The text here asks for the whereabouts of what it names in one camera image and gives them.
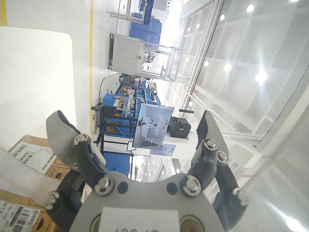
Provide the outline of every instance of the red pipe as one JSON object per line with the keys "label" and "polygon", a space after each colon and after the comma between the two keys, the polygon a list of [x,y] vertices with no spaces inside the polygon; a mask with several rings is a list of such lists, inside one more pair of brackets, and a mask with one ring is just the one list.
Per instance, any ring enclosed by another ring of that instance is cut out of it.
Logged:
{"label": "red pipe", "polygon": [[[218,16],[218,19],[217,19],[217,22],[216,22],[216,25],[215,25],[215,27],[214,27],[214,30],[213,30],[213,33],[212,33],[212,36],[211,36],[211,40],[210,40],[209,45],[208,45],[208,47],[207,47],[207,50],[206,50],[206,53],[205,53],[205,56],[204,56],[204,59],[203,59],[201,68],[200,68],[200,70],[199,70],[199,72],[198,72],[196,81],[195,81],[194,86],[193,86],[193,88],[192,88],[191,95],[192,95],[192,93],[193,93],[193,90],[194,90],[194,88],[195,88],[197,79],[198,79],[198,77],[200,76],[201,70],[202,70],[202,68],[203,68],[203,64],[204,64],[204,62],[205,62],[205,58],[206,58],[207,52],[208,52],[209,47],[210,47],[210,45],[211,45],[211,41],[212,41],[212,39],[213,39],[214,32],[215,32],[215,30],[216,30],[216,28],[217,28],[217,25],[218,25],[218,22],[219,22],[219,19],[220,19],[220,16],[221,16],[221,12],[222,12],[222,9],[223,9],[224,2],[225,2],[225,0],[223,0],[222,6],[221,6],[221,10],[220,10],[220,13],[219,13],[219,16]],[[188,103],[187,103],[187,105],[186,105],[185,110],[186,110],[187,107],[188,107],[189,101],[190,101],[190,97],[189,97],[189,100],[188,100]]]}

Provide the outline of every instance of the black speaker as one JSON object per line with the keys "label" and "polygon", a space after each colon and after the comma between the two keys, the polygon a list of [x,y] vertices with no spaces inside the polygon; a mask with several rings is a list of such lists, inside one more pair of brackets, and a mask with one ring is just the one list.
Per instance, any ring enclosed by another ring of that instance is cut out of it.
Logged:
{"label": "black speaker", "polygon": [[185,118],[171,117],[168,131],[171,137],[186,139],[190,129],[191,125]]}

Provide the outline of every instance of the white label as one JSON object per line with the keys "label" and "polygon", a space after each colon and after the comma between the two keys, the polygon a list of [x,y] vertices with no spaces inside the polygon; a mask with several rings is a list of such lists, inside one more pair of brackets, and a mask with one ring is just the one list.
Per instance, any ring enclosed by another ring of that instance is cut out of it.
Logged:
{"label": "white label", "polygon": [[0,200],[0,232],[30,232],[40,210]]}
{"label": "white label", "polygon": [[51,148],[20,142],[12,151],[12,155],[24,164],[45,174],[56,159]]}
{"label": "white label", "polygon": [[179,232],[178,211],[104,207],[98,232]]}

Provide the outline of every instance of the computer monitor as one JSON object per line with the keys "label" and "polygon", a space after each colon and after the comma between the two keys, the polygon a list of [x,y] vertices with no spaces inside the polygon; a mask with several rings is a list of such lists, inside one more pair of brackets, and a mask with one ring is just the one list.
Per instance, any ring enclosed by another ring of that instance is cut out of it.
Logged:
{"label": "computer monitor", "polygon": [[141,103],[133,148],[159,150],[174,108]]}

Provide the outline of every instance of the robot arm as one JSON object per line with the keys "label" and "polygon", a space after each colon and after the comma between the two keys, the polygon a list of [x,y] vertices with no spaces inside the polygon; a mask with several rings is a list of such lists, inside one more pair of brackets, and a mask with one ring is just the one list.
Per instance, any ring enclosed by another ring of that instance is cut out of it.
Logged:
{"label": "robot arm", "polygon": [[[175,210],[181,232],[229,231],[242,217],[248,197],[227,166],[228,150],[209,111],[204,112],[197,128],[198,145],[188,174],[154,183],[140,183],[119,172],[109,172],[91,139],[79,134],[62,116],[58,111],[47,119],[47,135],[55,154],[72,170],[46,197],[44,207],[64,231],[99,231],[104,208],[110,207],[145,213]],[[220,192],[211,205],[202,192],[214,177]],[[84,181],[93,191],[81,205],[78,189]],[[103,226],[101,223],[100,231],[109,231]]]}

